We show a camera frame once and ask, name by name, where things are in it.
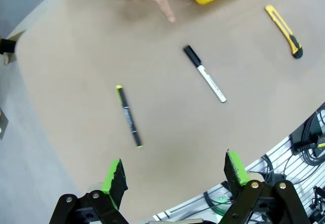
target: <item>table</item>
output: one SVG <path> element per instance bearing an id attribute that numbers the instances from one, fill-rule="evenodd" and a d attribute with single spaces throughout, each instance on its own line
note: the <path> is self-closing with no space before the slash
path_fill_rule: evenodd
<path id="1" fill-rule="evenodd" d="M 102 182 L 123 161 L 130 222 L 225 180 L 224 155 L 253 162 L 324 101 L 321 0 L 62 0 L 20 39 L 17 57 L 49 141 L 75 184 Z M 264 11 L 272 4 L 303 46 L 295 60 Z M 228 101 L 182 51 L 191 44 Z M 143 148 L 135 146 L 115 86 L 124 87 Z"/>

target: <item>pen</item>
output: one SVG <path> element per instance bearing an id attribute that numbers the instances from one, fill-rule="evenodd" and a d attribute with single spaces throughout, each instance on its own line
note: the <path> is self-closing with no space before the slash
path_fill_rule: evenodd
<path id="1" fill-rule="evenodd" d="M 186 53 L 186 55 L 188 56 L 188 58 L 193 62 L 193 64 L 195 65 L 195 67 L 199 70 L 199 72 L 201 73 L 201 75 L 204 77 L 205 81 L 207 81 L 207 83 L 210 85 L 210 87 L 212 88 L 213 92 L 218 96 L 219 100 L 224 103 L 227 101 L 227 99 L 225 98 L 225 96 L 223 95 L 223 93 L 221 92 L 221 90 L 219 89 L 219 87 L 215 84 L 215 82 L 213 82 L 212 78 L 210 77 L 209 74 L 207 74 L 205 72 L 205 68 L 201 63 L 200 58 L 198 57 L 198 55 L 196 55 L 196 53 L 194 52 L 194 50 L 192 49 L 192 47 L 190 47 L 189 45 L 185 46 L 183 48 L 184 52 Z"/>
<path id="2" fill-rule="evenodd" d="M 117 91 L 117 95 L 120 99 L 120 102 L 121 102 L 121 105 L 123 107 L 123 111 L 124 111 L 124 114 L 125 114 L 125 117 L 126 117 L 126 120 L 127 120 L 127 124 L 128 126 L 130 127 L 131 129 L 131 133 L 134 137 L 134 140 L 137 144 L 137 147 L 138 148 L 141 148 L 142 147 L 142 144 L 141 144 L 141 140 L 140 140 L 140 137 L 139 137 L 139 134 L 138 134 L 138 130 L 134 124 L 134 121 L 132 119 L 132 115 L 131 115 L 131 111 L 130 111 L 130 108 L 127 104 L 127 101 L 126 101 L 126 97 L 125 97 L 125 94 L 123 92 L 123 87 L 121 85 L 117 85 L 116 86 L 116 91 Z"/>

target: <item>bolt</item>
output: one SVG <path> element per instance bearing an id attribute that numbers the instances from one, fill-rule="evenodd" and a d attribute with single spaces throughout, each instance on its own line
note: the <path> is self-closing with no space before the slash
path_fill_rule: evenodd
<path id="1" fill-rule="evenodd" d="M 285 185 L 285 183 L 284 182 L 282 182 L 282 183 L 280 183 L 280 189 L 285 189 L 286 188 L 286 185 Z"/>
<path id="2" fill-rule="evenodd" d="M 97 199 L 99 196 L 100 196 L 100 195 L 97 194 L 97 193 L 95 193 L 95 194 L 92 195 L 92 197 L 93 197 L 94 199 Z"/>
<path id="3" fill-rule="evenodd" d="M 253 183 L 251 184 L 251 187 L 252 187 L 252 188 L 258 188 L 258 183 L 257 183 L 257 182 L 253 182 Z"/>

